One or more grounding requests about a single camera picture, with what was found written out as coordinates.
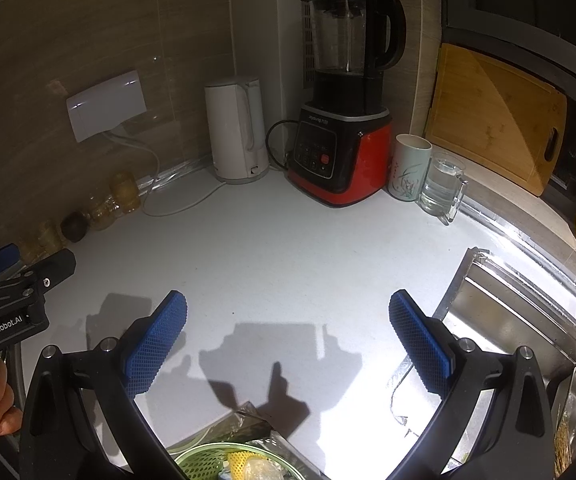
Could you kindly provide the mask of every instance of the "red blender base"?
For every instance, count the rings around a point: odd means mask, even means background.
[[[390,121],[378,130],[361,137],[350,186],[342,193],[322,189],[294,170],[288,171],[288,178],[328,205],[339,207],[360,202],[384,187],[388,181],[391,129]]]

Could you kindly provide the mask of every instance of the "cutting board handle hole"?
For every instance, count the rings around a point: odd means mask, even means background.
[[[559,132],[556,128],[552,128],[552,131],[550,132],[550,137],[548,139],[548,145],[546,146],[546,151],[543,154],[543,158],[546,160],[546,162],[552,162],[552,159],[554,158],[554,151],[556,149],[556,142],[559,139]]]

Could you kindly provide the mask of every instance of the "blender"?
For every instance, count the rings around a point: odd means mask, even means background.
[[[391,116],[383,73],[405,48],[399,0],[303,0],[315,46],[313,99],[301,109],[288,176],[330,206],[350,205],[387,180]]]

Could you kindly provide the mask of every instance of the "kettle handle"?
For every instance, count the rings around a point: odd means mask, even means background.
[[[390,19],[388,49],[375,59],[375,69],[382,71],[396,65],[405,50],[405,12],[399,0],[377,0],[377,12]]]
[[[239,84],[245,94],[244,113],[248,114],[251,135],[245,146],[249,152],[261,150],[265,146],[265,126],[263,124],[263,107],[261,103],[261,85],[255,79],[245,84]]]

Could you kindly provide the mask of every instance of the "glass mug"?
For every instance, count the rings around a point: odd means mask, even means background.
[[[468,187],[465,166],[448,153],[432,156],[417,203],[427,214],[452,222]]]

